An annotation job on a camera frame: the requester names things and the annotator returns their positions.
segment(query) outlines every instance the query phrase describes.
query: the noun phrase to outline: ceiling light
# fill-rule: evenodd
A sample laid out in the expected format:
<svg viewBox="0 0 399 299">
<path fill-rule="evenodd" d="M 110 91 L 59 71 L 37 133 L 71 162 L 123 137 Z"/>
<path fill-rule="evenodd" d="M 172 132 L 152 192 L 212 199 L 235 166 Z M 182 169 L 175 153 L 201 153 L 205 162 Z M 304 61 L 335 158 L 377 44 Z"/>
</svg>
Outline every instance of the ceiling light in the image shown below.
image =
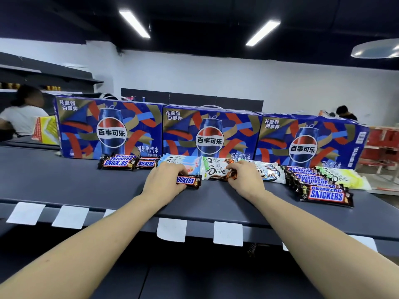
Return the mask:
<svg viewBox="0 0 399 299">
<path fill-rule="evenodd" d="M 395 52 L 395 53 L 392 53 L 392 54 L 389 56 L 389 58 L 394 58 L 394 57 L 396 57 L 396 56 L 399 56 L 399 51 L 398 51 L 398 52 Z"/>
<path fill-rule="evenodd" d="M 140 24 L 140 22 L 136 19 L 136 17 L 132 14 L 130 10 L 121 9 L 119 13 L 124 17 L 124 19 L 141 35 L 143 38 L 150 38 L 150 35 L 146 32 L 144 27 Z"/>
<path fill-rule="evenodd" d="M 280 25 L 280 21 L 269 20 L 246 44 L 247 46 L 253 46 L 268 35 L 274 28 Z"/>
</svg>

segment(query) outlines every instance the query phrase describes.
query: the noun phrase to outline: pepsi gift box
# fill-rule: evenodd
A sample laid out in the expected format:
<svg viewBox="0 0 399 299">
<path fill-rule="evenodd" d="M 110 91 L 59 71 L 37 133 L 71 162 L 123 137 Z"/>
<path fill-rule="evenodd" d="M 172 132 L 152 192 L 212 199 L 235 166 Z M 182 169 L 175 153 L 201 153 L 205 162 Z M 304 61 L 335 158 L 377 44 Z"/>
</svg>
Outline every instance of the pepsi gift box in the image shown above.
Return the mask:
<svg viewBox="0 0 399 299">
<path fill-rule="evenodd" d="M 56 96 L 54 109 L 62 155 L 162 155 L 165 104 Z"/>
<path fill-rule="evenodd" d="M 261 113 L 255 160 L 354 169 L 369 128 L 343 118 Z"/>
<path fill-rule="evenodd" d="M 253 159 L 261 116 L 252 111 L 167 105 L 164 153 Z"/>
</svg>

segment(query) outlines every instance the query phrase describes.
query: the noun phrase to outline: woman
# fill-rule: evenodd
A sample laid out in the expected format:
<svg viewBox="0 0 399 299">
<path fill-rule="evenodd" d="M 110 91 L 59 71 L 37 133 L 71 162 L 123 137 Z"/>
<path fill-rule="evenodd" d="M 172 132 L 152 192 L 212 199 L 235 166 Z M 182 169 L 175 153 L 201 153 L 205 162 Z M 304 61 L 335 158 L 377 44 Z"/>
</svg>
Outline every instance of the woman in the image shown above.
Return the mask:
<svg viewBox="0 0 399 299">
<path fill-rule="evenodd" d="M 18 137 L 32 135 L 36 118 L 48 116 L 42 109 L 44 98 L 42 92 L 32 86 L 22 85 L 11 107 L 0 113 L 0 130 L 15 130 Z"/>
</svg>

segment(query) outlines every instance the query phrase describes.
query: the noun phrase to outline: forearm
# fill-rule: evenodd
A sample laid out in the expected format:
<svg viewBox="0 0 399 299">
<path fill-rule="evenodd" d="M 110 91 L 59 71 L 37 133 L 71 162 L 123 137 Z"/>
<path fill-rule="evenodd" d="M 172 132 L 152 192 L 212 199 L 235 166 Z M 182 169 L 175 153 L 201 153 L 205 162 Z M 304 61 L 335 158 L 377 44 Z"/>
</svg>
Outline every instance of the forearm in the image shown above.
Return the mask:
<svg viewBox="0 0 399 299">
<path fill-rule="evenodd" d="M 252 200 L 326 298 L 397 298 L 399 267 L 342 231 L 264 191 Z"/>
<path fill-rule="evenodd" d="M 0 298 L 88 298 L 160 207 L 148 197 L 135 197 L 5 281 L 0 285 Z"/>
</svg>

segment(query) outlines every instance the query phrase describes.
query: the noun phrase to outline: blue can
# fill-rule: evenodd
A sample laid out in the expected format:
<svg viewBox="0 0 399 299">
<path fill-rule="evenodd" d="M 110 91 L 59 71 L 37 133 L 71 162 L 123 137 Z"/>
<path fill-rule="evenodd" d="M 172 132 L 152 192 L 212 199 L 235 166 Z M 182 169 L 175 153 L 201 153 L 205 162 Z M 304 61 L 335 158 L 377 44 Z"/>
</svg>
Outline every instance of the blue can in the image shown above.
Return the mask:
<svg viewBox="0 0 399 299">
<path fill-rule="evenodd" d="M 288 166 L 309 168 L 312 158 L 317 153 L 319 130 L 314 127 L 301 127 L 292 141 L 288 153 Z"/>
<path fill-rule="evenodd" d="M 101 142 L 102 154 L 124 154 L 127 130 L 123 124 L 123 117 L 120 110 L 114 108 L 103 108 L 100 110 L 97 136 Z"/>
<path fill-rule="evenodd" d="M 224 144 L 222 130 L 222 120 L 216 117 L 202 120 L 196 138 L 198 156 L 219 157 L 219 151 Z"/>
</svg>

